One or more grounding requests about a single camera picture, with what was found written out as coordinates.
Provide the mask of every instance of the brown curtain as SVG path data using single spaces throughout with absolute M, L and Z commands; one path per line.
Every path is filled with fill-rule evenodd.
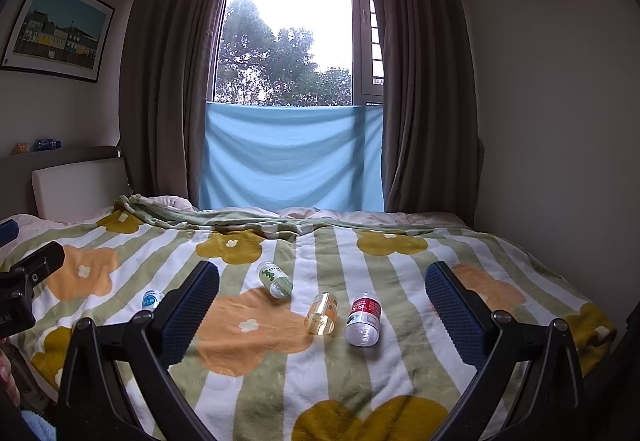
M 207 90 L 224 2 L 133 2 L 120 67 L 120 147 L 135 193 L 198 204 Z
M 385 67 L 387 212 L 452 212 L 472 225 L 476 91 L 460 0 L 374 0 Z

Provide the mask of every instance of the curtain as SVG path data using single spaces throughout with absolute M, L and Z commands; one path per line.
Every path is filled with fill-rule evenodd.
M 200 208 L 382 211 L 382 107 L 207 104 Z
M 134 0 L 120 67 L 120 148 L 135 193 L 198 204 L 225 0 Z
M 476 92 L 460 0 L 374 0 L 385 67 L 387 212 L 452 212 L 473 224 Z

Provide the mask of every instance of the empty bottle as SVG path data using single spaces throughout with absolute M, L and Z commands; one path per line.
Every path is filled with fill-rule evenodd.
M 285 298 L 293 291 L 291 279 L 273 262 L 261 262 L 258 265 L 258 276 L 263 286 L 275 298 Z
M 375 293 L 363 293 L 353 301 L 344 337 L 356 347 L 374 345 L 380 336 L 380 301 Z
M 164 294 L 161 291 L 156 291 L 154 289 L 150 289 L 149 291 L 145 291 L 144 296 L 142 297 L 142 309 L 146 309 L 149 311 L 153 311 L 160 301 L 164 298 Z
M 329 335 L 334 330 L 338 314 L 338 299 L 331 293 L 320 293 L 306 314 L 306 330 L 314 335 Z

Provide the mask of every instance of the blue textured pad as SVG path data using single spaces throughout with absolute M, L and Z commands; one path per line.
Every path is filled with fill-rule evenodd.
M 480 370 L 489 354 L 487 350 L 490 343 L 489 331 L 485 330 L 465 303 L 465 296 L 468 297 L 465 293 L 473 292 L 464 289 L 462 285 L 456 288 L 440 264 L 444 264 L 444 268 L 451 273 L 442 261 L 431 264 L 424 276 L 427 295 L 440 315 L 462 361 Z
M 13 219 L 9 219 L 0 225 L 0 247 L 9 244 L 18 237 L 18 223 Z
M 158 361 L 163 367 L 168 367 L 182 360 L 187 347 L 196 334 L 204 315 L 206 315 L 213 299 L 218 294 L 220 275 L 215 265 L 200 261 L 194 273 L 185 280 L 180 288 L 170 291 L 159 304 L 156 312 L 162 317 L 166 308 L 175 309 L 164 318 L 164 323 L 158 329 L 160 354 Z

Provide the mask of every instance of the bedsheet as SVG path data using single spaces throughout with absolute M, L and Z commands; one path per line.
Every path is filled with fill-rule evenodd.
M 567 320 L 584 374 L 615 335 L 595 305 L 535 258 L 460 226 L 194 212 L 123 196 L 100 220 L 13 244 L 2 269 L 52 240 L 63 244 L 65 264 L 36 288 L 35 327 L 10 341 L 54 387 L 78 319 L 128 321 L 145 291 L 180 286 L 202 259 L 217 265 L 220 293 L 170 374 L 220 441 L 428 439 L 475 373 L 424 291 L 424 271 L 438 260 L 492 309 L 528 323 Z M 261 287 L 262 261 L 292 278 L 291 298 L 275 300 Z M 326 337 L 303 326 L 320 291 L 340 301 L 336 329 Z M 365 291 L 379 296 L 382 320 L 378 344 L 363 349 L 344 340 L 342 327 Z M 143 427 L 162 438 L 128 365 L 120 369 Z M 521 377 L 514 373 L 487 435 L 504 420 Z

